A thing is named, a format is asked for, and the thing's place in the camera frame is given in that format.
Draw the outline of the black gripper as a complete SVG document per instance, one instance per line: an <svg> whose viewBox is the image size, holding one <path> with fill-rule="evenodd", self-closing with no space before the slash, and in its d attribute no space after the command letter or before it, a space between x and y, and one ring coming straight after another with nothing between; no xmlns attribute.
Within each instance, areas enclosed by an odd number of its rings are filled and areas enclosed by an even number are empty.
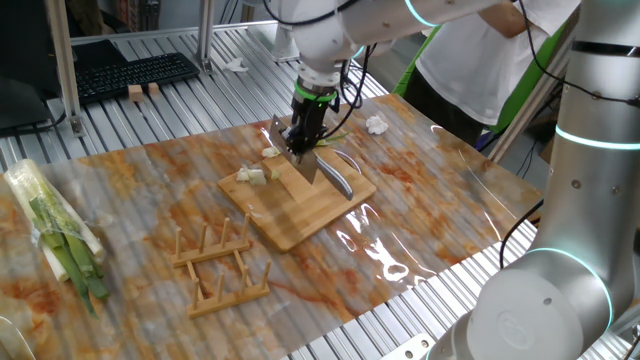
<svg viewBox="0 0 640 360"><path fill-rule="evenodd" d="M281 131L285 146L283 155L292 163L302 163L310 149L316 147L326 133L324 116L327 103L303 99L293 99L291 126Z"/></svg>

